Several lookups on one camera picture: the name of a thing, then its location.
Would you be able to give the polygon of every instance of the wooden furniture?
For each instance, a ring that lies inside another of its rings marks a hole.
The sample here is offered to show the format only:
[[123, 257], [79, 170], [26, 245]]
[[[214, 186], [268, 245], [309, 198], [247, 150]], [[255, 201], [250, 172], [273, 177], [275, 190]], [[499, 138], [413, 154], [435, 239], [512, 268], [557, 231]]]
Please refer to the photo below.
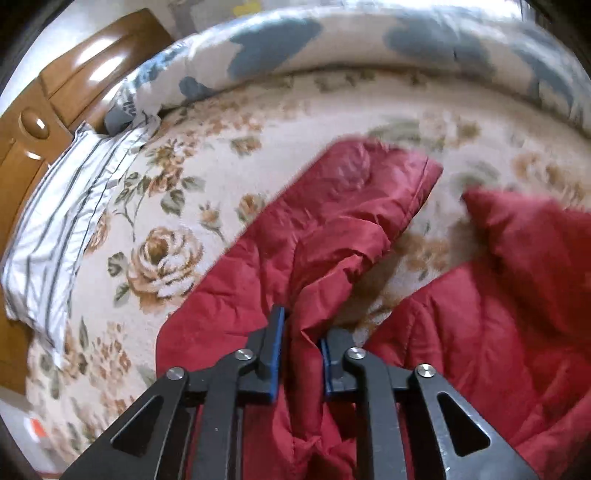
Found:
[[[0, 117], [0, 254], [35, 186], [86, 120], [103, 131], [121, 80], [173, 39], [143, 9], [52, 61]], [[6, 318], [0, 290], [0, 385], [24, 393], [32, 331]]]
[[0, 93], [39, 33], [71, 3], [72, 0], [27, 0], [2, 4]]

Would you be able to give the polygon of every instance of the wall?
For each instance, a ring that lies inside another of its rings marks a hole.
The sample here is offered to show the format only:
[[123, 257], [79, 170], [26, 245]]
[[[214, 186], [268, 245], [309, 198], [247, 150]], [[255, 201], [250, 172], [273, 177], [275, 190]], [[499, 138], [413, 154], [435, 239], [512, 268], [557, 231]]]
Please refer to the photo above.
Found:
[[2, 115], [19, 93], [49, 63], [127, 14], [149, 8], [166, 30], [178, 38], [168, 0], [74, 0], [41, 32], [0, 94]]

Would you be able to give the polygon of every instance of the pillow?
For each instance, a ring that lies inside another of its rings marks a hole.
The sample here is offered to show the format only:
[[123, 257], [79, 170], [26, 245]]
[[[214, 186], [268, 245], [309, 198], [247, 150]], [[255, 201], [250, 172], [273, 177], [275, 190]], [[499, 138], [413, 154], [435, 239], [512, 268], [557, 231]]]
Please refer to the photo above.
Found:
[[7, 315], [41, 335], [56, 365], [82, 253], [118, 180], [156, 127], [151, 121], [115, 137], [98, 135], [86, 123], [78, 127], [28, 200], [4, 252]]

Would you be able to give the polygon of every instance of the floor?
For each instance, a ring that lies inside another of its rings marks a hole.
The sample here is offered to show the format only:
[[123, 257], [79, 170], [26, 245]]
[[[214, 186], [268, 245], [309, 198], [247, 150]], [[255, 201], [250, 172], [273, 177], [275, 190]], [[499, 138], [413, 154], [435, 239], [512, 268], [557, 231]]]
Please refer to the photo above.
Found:
[[0, 94], [0, 115], [39, 72], [120, 17], [149, 8], [174, 38], [185, 37], [236, 16], [296, 5], [479, 6], [489, 14], [522, 17], [520, 0], [74, 0], [35, 40]]
[[45, 450], [39, 437], [31, 433], [30, 410], [25, 397], [0, 387], [0, 416], [14, 441], [37, 472], [55, 476], [67, 465], [57, 454]]

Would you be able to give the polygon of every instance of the wooden headboard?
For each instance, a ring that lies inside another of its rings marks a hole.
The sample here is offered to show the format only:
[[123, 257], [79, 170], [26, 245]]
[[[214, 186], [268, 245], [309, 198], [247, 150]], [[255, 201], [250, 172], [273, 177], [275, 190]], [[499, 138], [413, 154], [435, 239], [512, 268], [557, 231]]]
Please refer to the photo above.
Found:
[[[35, 186], [86, 120], [103, 131], [120, 81], [173, 39], [143, 9], [52, 61], [0, 117], [0, 255]], [[0, 385], [24, 393], [31, 330], [6, 318], [0, 290]]]

